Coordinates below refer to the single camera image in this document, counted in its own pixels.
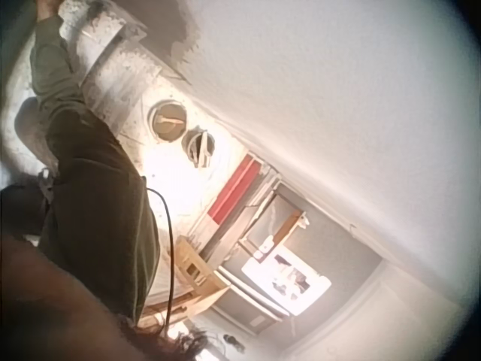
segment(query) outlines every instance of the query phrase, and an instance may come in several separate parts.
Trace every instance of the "red stripe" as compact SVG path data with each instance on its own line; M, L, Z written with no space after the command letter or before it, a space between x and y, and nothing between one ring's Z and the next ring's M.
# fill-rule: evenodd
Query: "red stripe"
M214 222L220 225L227 218L227 216L232 212L232 209L234 209L234 206L239 202L239 200L241 200L241 197L252 184L256 178L256 175L259 174L260 168L261 165L259 162L254 161L251 163L245 175L240 179L240 182L232 190L225 202L223 202L222 207L212 217Z
M213 203L213 205L210 207L209 211L207 212L210 218L214 218L217 212L219 211L219 209L224 205L225 201L231 195L234 188L237 186L237 184L239 183L243 175L248 170L252 160L253 158L249 154L247 154L242 160L242 162L240 162L239 166L234 171L234 174L229 178L229 180L227 181L227 183L225 184L225 186L222 188L219 195L217 196L216 201Z

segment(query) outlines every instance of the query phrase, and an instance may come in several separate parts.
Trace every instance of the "wire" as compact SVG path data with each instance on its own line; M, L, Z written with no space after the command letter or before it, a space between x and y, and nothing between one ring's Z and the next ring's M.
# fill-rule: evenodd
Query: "wire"
M172 303L174 301L174 282L175 282L175 259L174 259L174 234L172 232L172 222L171 222L171 215L168 212L167 202L165 201L162 194L153 190L152 188L147 188L152 193L155 193L164 203L165 213L167 214L167 223L168 223L168 236L169 241L171 244L171 288L168 293L168 303L167 303L167 314L165 315L165 325L164 325L164 333L165 337L167 337L169 323L171 322L171 312L172 312Z

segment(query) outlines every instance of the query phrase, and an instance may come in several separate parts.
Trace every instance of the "white ceiling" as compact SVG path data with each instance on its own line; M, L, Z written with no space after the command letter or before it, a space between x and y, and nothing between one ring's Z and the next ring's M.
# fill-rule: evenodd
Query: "white ceiling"
M479 49L454 10L180 3L184 23L150 33L188 81L176 85L383 256L466 301L479 266Z

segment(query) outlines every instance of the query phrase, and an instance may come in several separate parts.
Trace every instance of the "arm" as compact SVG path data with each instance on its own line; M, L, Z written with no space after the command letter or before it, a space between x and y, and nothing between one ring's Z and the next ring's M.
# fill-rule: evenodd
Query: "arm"
M60 111L87 112L82 91L74 79L65 40L59 29L63 0L37 0L35 46L32 50L32 85L41 119L53 119Z

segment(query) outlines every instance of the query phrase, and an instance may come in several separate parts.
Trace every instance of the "person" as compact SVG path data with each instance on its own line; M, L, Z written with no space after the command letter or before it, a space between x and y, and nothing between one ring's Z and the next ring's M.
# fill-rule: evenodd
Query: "person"
M37 0L32 87L20 139L48 165L51 190L2 190L2 356L194 360L202 334L169 340L136 327L159 261L144 180L87 109L59 34L63 0ZM40 236L38 247L22 241Z

